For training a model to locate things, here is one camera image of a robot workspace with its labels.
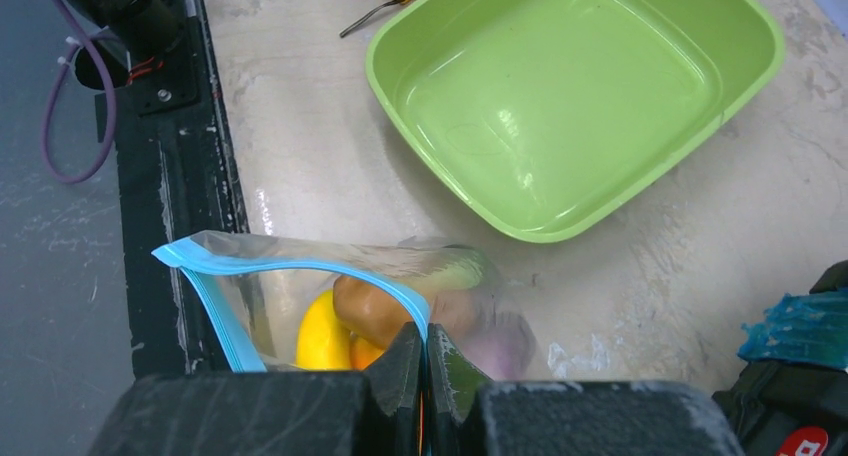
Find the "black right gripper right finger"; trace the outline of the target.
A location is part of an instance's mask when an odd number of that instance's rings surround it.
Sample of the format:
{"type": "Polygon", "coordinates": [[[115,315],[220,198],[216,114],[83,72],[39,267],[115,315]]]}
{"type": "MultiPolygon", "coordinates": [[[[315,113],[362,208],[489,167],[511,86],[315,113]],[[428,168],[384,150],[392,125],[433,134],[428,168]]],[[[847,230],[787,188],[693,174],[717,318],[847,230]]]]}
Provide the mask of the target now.
{"type": "Polygon", "coordinates": [[[476,393],[490,379],[459,351],[440,324],[426,340],[425,446],[430,455],[484,455],[484,424],[476,393]]]}

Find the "clear zip top bag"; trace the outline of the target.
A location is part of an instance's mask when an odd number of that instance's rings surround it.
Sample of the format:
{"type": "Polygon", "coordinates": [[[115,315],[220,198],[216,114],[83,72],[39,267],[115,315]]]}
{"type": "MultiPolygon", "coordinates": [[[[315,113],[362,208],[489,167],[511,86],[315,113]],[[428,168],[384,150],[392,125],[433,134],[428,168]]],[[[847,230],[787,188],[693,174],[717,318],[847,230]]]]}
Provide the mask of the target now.
{"type": "Polygon", "coordinates": [[[410,326],[440,326],[494,380],[542,374],[515,287],[480,250],[201,231],[154,251],[197,293],[236,372],[363,370],[410,326]]]}

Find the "purple fake eggplant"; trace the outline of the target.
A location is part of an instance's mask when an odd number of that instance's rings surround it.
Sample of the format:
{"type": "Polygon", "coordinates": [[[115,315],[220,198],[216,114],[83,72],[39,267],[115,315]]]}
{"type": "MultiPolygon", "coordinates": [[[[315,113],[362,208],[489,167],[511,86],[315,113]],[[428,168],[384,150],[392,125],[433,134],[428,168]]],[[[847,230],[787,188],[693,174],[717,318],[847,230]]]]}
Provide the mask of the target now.
{"type": "Polygon", "coordinates": [[[459,343],[466,360],[494,380],[516,380],[527,375],[537,341],[523,315],[501,313],[459,343]]]}

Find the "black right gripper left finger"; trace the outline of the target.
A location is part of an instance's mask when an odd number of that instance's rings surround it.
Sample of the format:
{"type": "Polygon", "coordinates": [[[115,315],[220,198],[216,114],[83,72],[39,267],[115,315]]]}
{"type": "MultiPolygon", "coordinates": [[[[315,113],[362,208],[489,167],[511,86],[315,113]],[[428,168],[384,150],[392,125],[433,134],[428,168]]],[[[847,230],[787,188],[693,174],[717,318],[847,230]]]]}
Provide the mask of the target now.
{"type": "Polygon", "coordinates": [[[423,448],[423,343],[405,324],[382,356],[368,366],[370,384],[365,455],[419,455],[423,448]]]}

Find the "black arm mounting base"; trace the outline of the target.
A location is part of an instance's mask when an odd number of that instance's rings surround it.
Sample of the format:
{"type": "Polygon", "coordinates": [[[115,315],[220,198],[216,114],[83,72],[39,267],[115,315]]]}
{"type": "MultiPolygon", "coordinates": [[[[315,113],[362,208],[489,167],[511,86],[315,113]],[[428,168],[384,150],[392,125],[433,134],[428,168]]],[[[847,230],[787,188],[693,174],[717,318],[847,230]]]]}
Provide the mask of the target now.
{"type": "Polygon", "coordinates": [[[154,250],[201,230],[247,229],[223,88],[203,0],[185,0],[178,55],[137,78],[116,45],[114,133],[132,367],[137,378],[224,370],[196,292],[154,250]]]}

